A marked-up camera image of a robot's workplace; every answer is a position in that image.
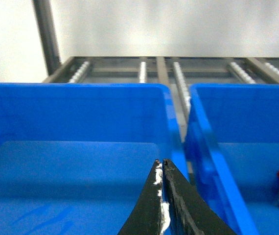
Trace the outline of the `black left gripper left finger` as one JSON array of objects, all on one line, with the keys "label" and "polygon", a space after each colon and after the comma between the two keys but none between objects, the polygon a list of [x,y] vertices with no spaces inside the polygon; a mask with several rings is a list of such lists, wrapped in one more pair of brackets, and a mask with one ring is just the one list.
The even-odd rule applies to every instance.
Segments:
[{"label": "black left gripper left finger", "polygon": [[169,203],[163,198],[163,165],[155,160],[120,235],[163,235],[170,225]]}]

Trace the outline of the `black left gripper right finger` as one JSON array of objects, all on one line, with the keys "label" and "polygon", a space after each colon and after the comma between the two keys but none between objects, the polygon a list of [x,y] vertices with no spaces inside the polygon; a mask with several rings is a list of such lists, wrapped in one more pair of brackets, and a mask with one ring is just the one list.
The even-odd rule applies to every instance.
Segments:
[{"label": "black left gripper right finger", "polygon": [[170,159],[163,160],[163,186],[169,203],[172,235],[235,234]]}]

